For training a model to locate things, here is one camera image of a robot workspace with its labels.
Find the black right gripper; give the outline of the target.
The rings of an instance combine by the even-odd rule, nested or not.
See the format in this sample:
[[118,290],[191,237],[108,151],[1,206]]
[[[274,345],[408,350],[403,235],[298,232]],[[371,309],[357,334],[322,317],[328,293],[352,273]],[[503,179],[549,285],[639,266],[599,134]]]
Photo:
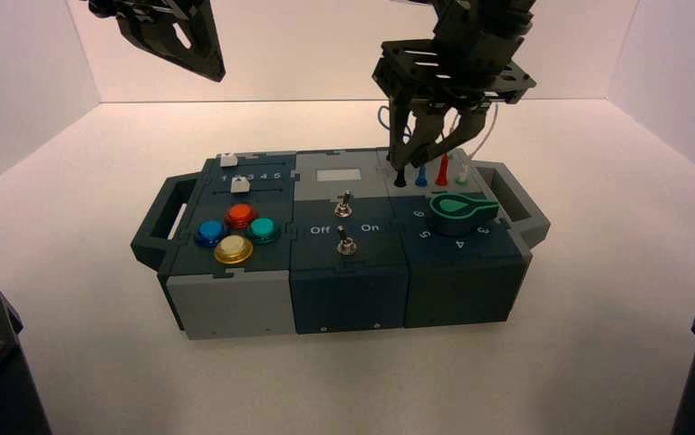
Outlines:
[[[437,22],[430,39],[385,41],[372,74],[389,99],[388,161],[402,171],[426,164],[474,139],[486,123],[487,105],[414,109],[415,127],[404,139],[410,102],[460,106],[482,101],[517,103],[536,87],[513,57],[532,28],[531,1],[430,1]],[[454,130],[438,140],[449,111]]]

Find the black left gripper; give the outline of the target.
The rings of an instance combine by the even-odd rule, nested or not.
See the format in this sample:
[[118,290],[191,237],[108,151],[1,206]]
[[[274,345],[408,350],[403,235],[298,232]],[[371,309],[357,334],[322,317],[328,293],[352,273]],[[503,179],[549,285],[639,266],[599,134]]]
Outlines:
[[100,18],[117,15],[121,34],[137,48],[221,82],[226,68],[209,1],[88,0]]

